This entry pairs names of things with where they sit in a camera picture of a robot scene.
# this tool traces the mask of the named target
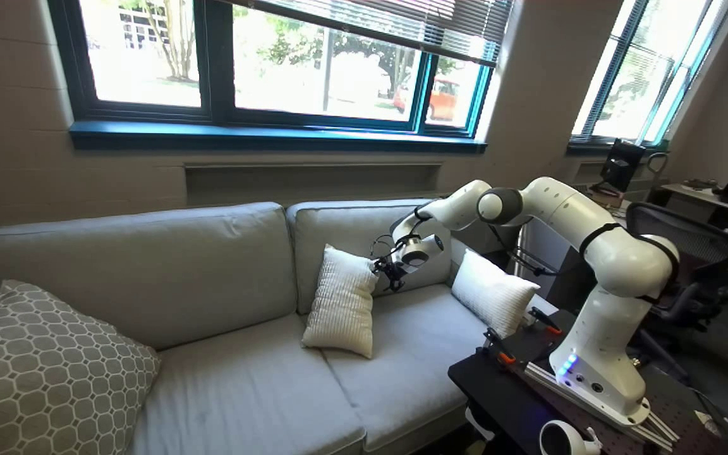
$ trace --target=gray patterned pillow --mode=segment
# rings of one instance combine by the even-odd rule
[[[154,350],[18,282],[0,288],[0,454],[127,454]]]

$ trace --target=couch cushion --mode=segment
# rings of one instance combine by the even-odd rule
[[[448,366],[471,357],[483,345],[483,332],[486,325],[449,288],[428,287],[377,304],[373,360],[325,351],[363,424],[366,454],[399,446],[405,435],[462,412],[464,397],[448,379]]]
[[[380,259],[389,253],[389,227],[410,215],[425,199],[344,199],[344,202],[298,202],[287,208],[298,312],[309,314],[318,287],[323,246],[332,244],[347,253]],[[438,232],[449,246],[449,232],[428,222],[416,236]],[[435,255],[423,272],[405,278],[401,290],[442,283],[449,278],[449,255]]]
[[[285,316],[295,298],[272,202],[0,227],[3,278],[157,350]]]
[[[133,454],[358,454],[358,419],[301,332],[285,316],[162,351]]]

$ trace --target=throw pillow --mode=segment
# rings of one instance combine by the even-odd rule
[[[159,360],[49,290],[0,288],[0,454],[127,454]]]
[[[518,332],[536,290],[536,283],[504,274],[472,250],[464,250],[453,283],[453,293],[504,340]]]
[[[377,282],[372,260],[325,246],[304,345],[372,360],[372,290]]]

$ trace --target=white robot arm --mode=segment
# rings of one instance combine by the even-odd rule
[[[529,218],[560,232],[596,278],[572,332],[548,357],[554,385],[614,424],[639,424],[650,418],[650,405],[627,345],[672,277],[672,244],[631,237],[603,208],[552,178],[539,178],[521,192],[475,181],[395,225],[395,249],[384,260],[391,265],[389,278],[413,274],[442,249],[435,236],[414,236],[428,220],[462,230],[475,220],[510,225]]]

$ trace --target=desk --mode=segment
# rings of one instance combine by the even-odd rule
[[[521,347],[518,341],[524,340],[510,337],[505,347]],[[621,435],[603,419],[596,419],[547,388],[509,373],[486,354],[472,354],[453,365],[448,376],[464,393],[475,419],[499,435],[486,454],[539,454],[539,431],[548,419],[567,419],[581,433],[592,424],[603,454],[612,455],[654,454],[651,446]],[[654,366],[643,369],[643,376],[651,411],[681,435],[672,446],[678,455],[728,454],[728,441],[715,437],[697,419],[697,412],[705,411],[705,405],[700,405],[687,388]]]
[[[715,211],[728,211],[728,202],[724,202],[712,191],[693,191],[687,186],[662,186],[660,191],[669,192],[669,211],[693,220],[705,222]]]

